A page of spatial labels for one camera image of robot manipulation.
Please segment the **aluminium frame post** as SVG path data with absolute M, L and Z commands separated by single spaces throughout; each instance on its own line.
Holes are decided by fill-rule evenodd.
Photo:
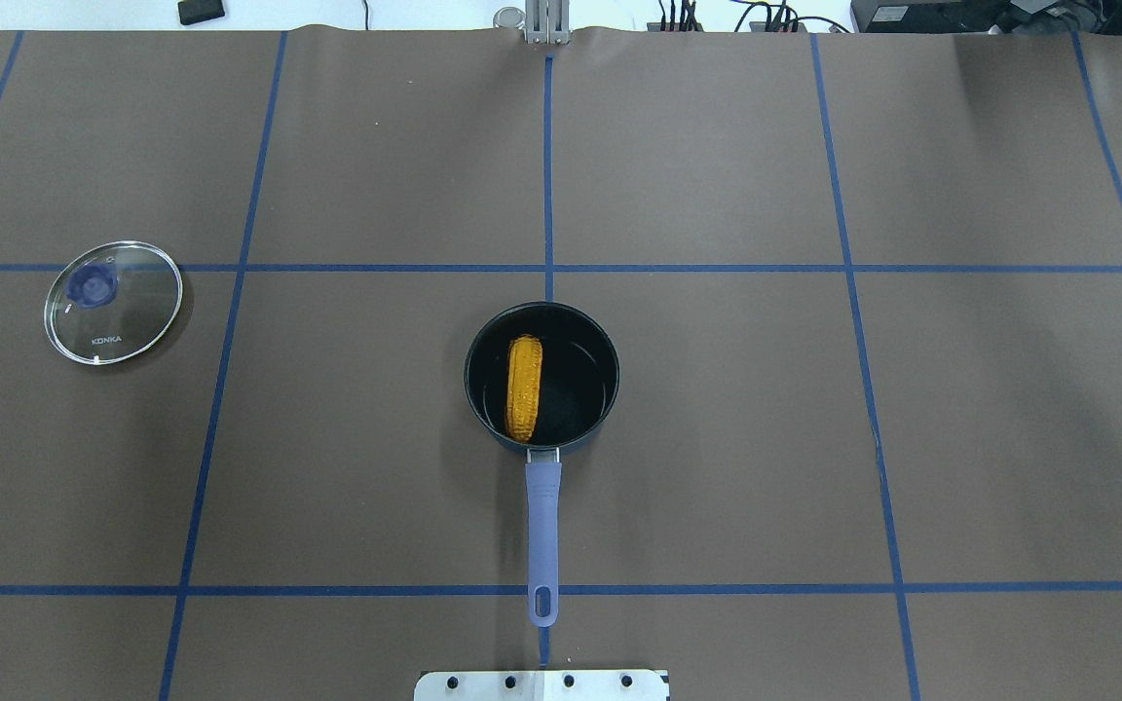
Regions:
M 565 45 L 571 41 L 569 0 L 526 0 L 524 40 L 533 45 Z

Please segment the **yellow plastic corn cob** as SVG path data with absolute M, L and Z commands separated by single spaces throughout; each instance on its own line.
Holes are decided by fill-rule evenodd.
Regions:
M 512 339 L 507 352 L 505 433 L 519 443 L 530 443 L 539 422 L 542 403 L 543 347 L 539 336 Z

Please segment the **white robot mounting base plate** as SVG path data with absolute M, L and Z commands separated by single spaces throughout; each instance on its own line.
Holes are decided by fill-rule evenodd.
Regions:
M 669 700 L 666 671 L 649 668 L 436 671 L 414 700 Z

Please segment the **black phone on table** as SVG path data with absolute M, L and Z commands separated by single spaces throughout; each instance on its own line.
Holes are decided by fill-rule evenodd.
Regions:
M 188 27 L 226 17 L 222 0 L 181 0 L 175 3 L 181 26 Z

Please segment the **dark blue saucepan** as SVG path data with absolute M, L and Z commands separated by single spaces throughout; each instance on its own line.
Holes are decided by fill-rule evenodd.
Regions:
M 542 403 L 530 443 L 505 433 L 507 352 L 512 339 L 539 336 Z M 468 345 L 463 386 L 468 407 L 494 439 L 524 454 L 527 507 L 527 616 L 539 629 L 555 625 L 560 602 L 558 500 L 564 456 L 600 430 L 617 399 L 620 368 L 609 333 L 583 311 L 549 301 L 522 303 L 486 322 Z

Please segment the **glass pot lid blue knob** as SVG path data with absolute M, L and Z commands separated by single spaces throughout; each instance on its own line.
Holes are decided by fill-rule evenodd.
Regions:
M 157 345 L 184 301 L 181 267 L 157 245 L 98 245 L 63 267 L 43 306 L 58 354 L 79 365 L 119 365 Z

